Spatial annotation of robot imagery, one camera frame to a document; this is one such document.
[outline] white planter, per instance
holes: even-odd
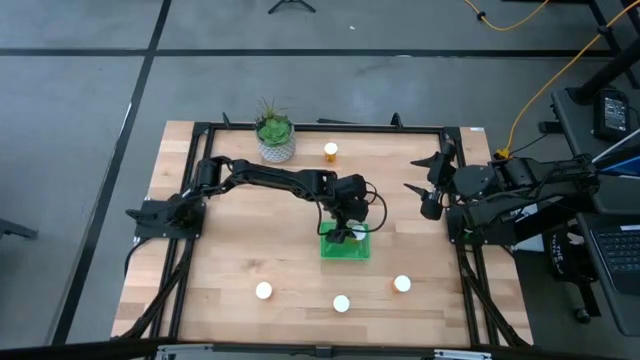
[[[272,163],[281,163],[289,160],[296,152],[296,137],[293,124],[291,124],[291,134],[289,135],[289,142],[277,146],[269,146],[262,142],[256,131],[256,138],[258,139],[258,149],[262,157]]]

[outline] succulent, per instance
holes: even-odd
[[[267,146],[277,146],[289,142],[291,122],[286,115],[280,115],[273,106],[262,99],[263,112],[256,118],[258,137]]]

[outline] wooden table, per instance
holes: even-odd
[[[148,196],[166,199],[178,192],[193,122],[167,123]],[[489,161],[484,131],[461,128],[467,164]],[[436,135],[296,132],[296,155],[287,170],[330,169],[338,176],[359,173],[384,196],[389,216],[371,235],[368,261],[322,260],[315,234],[314,204],[283,191],[243,185],[208,200],[205,226],[196,241],[179,338],[201,342],[469,346],[461,279],[444,221],[429,221],[420,200],[402,184],[429,188],[426,170],[409,161],[440,149]],[[336,163],[323,159],[323,146],[335,142]],[[217,130],[214,155],[265,164],[251,131]],[[376,226],[382,205],[370,206],[367,223]],[[168,241],[149,241],[133,255],[113,326],[129,329],[155,296]],[[519,335],[531,342],[529,322],[513,259],[485,246],[492,298]],[[394,294],[392,279],[412,280],[406,294]],[[255,287],[274,288],[267,301]],[[333,310],[338,294],[351,300],[344,314]],[[165,307],[166,334],[172,300]],[[482,307],[475,302],[481,338],[486,342]]]

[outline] black floor stripe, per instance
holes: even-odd
[[[149,43],[148,50],[150,51],[155,50],[158,46],[164,24],[167,20],[167,14],[169,13],[170,6],[171,0],[163,1],[162,7],[160,8],[160,14],[158,15],[158,20],[156,22],[156,27],[153,31],[153,36]],[[90,218],[91,220],[88,224],[87,230],[85,231],[85,236],[82,240],[82,252],[80,253],[80,258],[77,262],[77,266],[75,268],[69,290],[66,293],[64,305],[62,306],[58,324],[51,341],[52,345],[62,345],[66,343],[69,336],[69,331],[71,330],[71,326],[73,325],[73,318],[75,316],[76,310],[78,309],[80,297],[82,296],[82,290],[84,288],[85,282],[87,280],[87,275],[91,267],[91,261],[93,260],[93,255],[98,246],[100,232],[102,231],[102,226],[104,225],[107,210],[109,209],[109,204],[111,202],[111,196],[113,195],[116,180],[118,179],[118,174],[120,172],[120,166],[122,165],[122,160],[127,149],[127,144],[129,143],[129,137],[131,136],[131,131],[133,130],[136,115],[138,114],[138,109],[140,107],[142,95],[144,94],[144,89],[149,78],[149,73],[151,72],[153,59],[153,56],[146,56],[142,63],[142,68],[140,69],[138,80],[136,81],[133,94],[131,95],[130,108],[127,112],[127,116],[124,119],[124,124],[120,131],[120,136],[116,141],[107,173],[103,179],[98,199],[93,209],[93,214]]]
[[[443,50],[443,49],[19,49],[0,48],[0,56],[410,56],[445,58],[557,58],[574,57],[579,50]],[[588,50],[582,57],[611,57],[609,50]]]

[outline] gray floor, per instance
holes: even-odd
[[[318,13],[285,5],[267,16],[270,1],[174,0],[160,47],[579,49],[595,29],[589,10],[575,5],[549,5],[523,28],[496,33],[478,23],[462,0],[309,1]],[[536,6],[475,2],[500,25]],[[601,5],[608,18],[621,9],[616,1]],[[4,0],[0,47],[146,48],[160,6],[160,0]],[[623,44],[633,38],[626,18],[615,31]],[[606,48],[604,42],[599,48]],[[505,145],[521,107],[567,61],[156,58],[69,341],[110,334],[134,227],[124,210],[138,207],[144,196],[165,121],[220,120],[222,111],[232,121],[247,121],[264,96],[289,108],[296,122],[324,117],[383,124],[399,112],[407,124],[482,126],[496,149]],[[139,57],[0,57],[0,217],[40,231],[36,241],[9,236],[0,243],[0,348],[48,341],[141,64]],[[554,88],[578,84],[602,65],[581,60]],[[628,88],[624,78],[616,85]],[[632,102],[640,105],[640,99]],[[537,121],[553,119],[549,103],[547,93],[531,107],[516,146],[539,136]],[[554,135],[523,155],[551,160],[570,152]],[[599,291],[603,318],[578,325],[570,317],[575,290],[541,275],[540,257],[523,256],[518,263],[536,345],[640,357],[640,343],[617,332]]]

